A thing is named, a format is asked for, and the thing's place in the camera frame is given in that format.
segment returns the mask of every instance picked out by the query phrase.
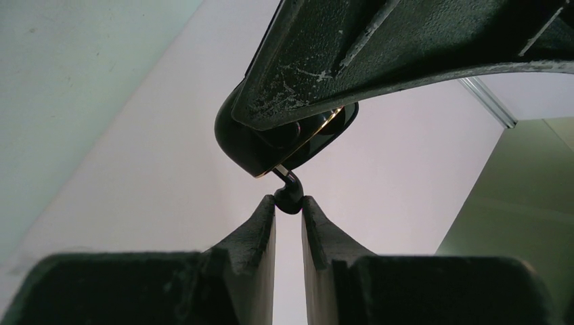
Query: metal strip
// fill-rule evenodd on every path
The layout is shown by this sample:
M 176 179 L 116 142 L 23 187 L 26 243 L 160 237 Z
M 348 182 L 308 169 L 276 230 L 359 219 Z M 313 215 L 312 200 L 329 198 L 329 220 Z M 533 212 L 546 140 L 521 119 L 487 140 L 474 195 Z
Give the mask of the metal strip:
M 512 129 L 516 126 L 516 119 L 505 105 L 478 77 L 458 79 L 458 81 L 496 118 L 502 126 Z

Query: gold stripe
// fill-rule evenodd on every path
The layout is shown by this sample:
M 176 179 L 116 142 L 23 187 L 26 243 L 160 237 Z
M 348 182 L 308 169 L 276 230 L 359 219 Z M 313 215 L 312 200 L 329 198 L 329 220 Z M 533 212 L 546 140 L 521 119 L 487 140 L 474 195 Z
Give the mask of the gold stripe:
M 341 106 L 341 107 L 337 108 L 337 109 L 333 112 L 333 114 L 331 114 L 331 116 L 329 116 L 329 118 L 327 118 L 327 120 L 321 125 L 321 127 L 320 127 L 319 129 L 317 129 L 317 130 L 309 137 L 309 139 L 307 139 L 306 141 L 304 141 L 299 147 L 297 147 L 297 149 L 293 150 L 289 155 L 287 155 L 287 157 L 283 158 L 283 160 L 281 160 L 278 164 L 276 164 L 275 166 L 273 166 L 273 168 L 270 168 L 269 170 L 263 172 L 262 174 L 255 176 L 255 178 L 257 179 L 257 178 L 263 177 L 263 176 L 265 176 L 266 174 L 268 174 L 270 171 L 274 170 L 275 167 L 277 167 L 277 166 L 283 164 L 283 162 L 284 162 L 285 160 L 289 159 L 289 157 L 291 157 L 295 152 L 297 152 L 297 150 L 301 149 L 307 142 L 311 141 L 311 139 L 313 139 L 313 137 L 316 136 L 317 133 L 319 133 L 324 127 L 326 127 L 327 124 L 329 124 L 329 122 L 332 121 L 332 120 L 335 118 L 335 116 L 337 116 L 337 114 L 339 114 L 339 112 L 340 112 L 341 110 L 343 110 L 343 108 L 344 108 L 344 106 Z

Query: gold trim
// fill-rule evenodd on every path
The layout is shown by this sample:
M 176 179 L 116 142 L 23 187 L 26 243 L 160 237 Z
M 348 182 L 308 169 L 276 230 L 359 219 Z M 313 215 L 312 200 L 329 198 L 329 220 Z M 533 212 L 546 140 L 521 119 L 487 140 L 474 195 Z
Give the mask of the gold trim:
M 301 149 L 307 142 L 311 141 L 311 139 L 313 139 L 314 136 L 317 135 L 317 133 L 319 133 L 324 127 L 327 126 L 327 124 L 329 124 L 330 121 L 332 121 L 335 116 L 337 116 L 337 114 L 339 114 L 339 112 L 341 110 L 343 110 L 343 108 L 345 108 L 344 106 L 341 106 L 337 109 L 335 109 L 335 111 L 333 112 L 333 114 L 331 114 L 331 116 L 329 116 L 329 118 L 327 118 L 327 120 L 321 125 L 321 127 L 317 130 L 315 130 L 315 132 L 313 132 L 313 134 L 311 134 L 311 136 L 309 137 L 309 139 L 305 140 L 299 147 L 297 147 L 297 149 L 293 150 L 290 154 L 287 155 L 287 157 L 283 158 L 278 164 L 276 164 L 275 166 L 273 166 L 272 168 L 270 168 L 269 170 L 263 172 L 262 174 L 255 176 L 255 178 L 260 178 L 265 176 L 266 174 L 268 174 L 270 171 L 274 170 L 275 167 L 283 164 L 283 162 L 287 159 L 289 159 L 289 157 L 291 157 L 295 152 L 297 152 L 297 150 Z

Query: white surface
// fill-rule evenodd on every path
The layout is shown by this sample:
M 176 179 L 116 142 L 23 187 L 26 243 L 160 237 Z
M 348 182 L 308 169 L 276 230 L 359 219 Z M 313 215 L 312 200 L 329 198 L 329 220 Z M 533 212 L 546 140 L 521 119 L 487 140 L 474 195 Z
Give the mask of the white surface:
M 2 266 L 1 304 L 50 253 L 205 249 L 281 185 L 252 179 L 213 135 L 275 7 L 202 4 Z M 501 132 L 458 82 L 431 85 L 362 102 L 355 124 L 297 175 L 373 251 L 431 254 Z M 274 324 L 304 324 L 301 219 L 278 213 L 277 225 Z
M 518 121 L 574 116 L 574 74 L 507 73 L 481 80 Z
M 200 0 L 0 0 L 0 263 Z

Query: white panel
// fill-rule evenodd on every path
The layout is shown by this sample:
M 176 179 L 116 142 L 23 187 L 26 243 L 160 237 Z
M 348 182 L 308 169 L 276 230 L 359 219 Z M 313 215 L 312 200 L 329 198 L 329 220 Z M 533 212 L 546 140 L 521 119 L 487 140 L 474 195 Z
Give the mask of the white panel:
M 7 286 L 35 259 L 78 246 L 207 248 L 281 186 L 274 175 L 252 179 L 213 135 L 275 6 L 203 3 L 4 267 Z M 355 124 L 296 173 L 368 248 L 431 254 L 501 132 L 451 81 L 362 102 Z M 304 324 L 301 219 L 278 213 L 277 225 L 273 323 Z
M 0 1 L 0 263 L 199 3 Z
M 508 73 L 481 76 L 481 80 L 520 120 L 574 116 L 574 75 Z

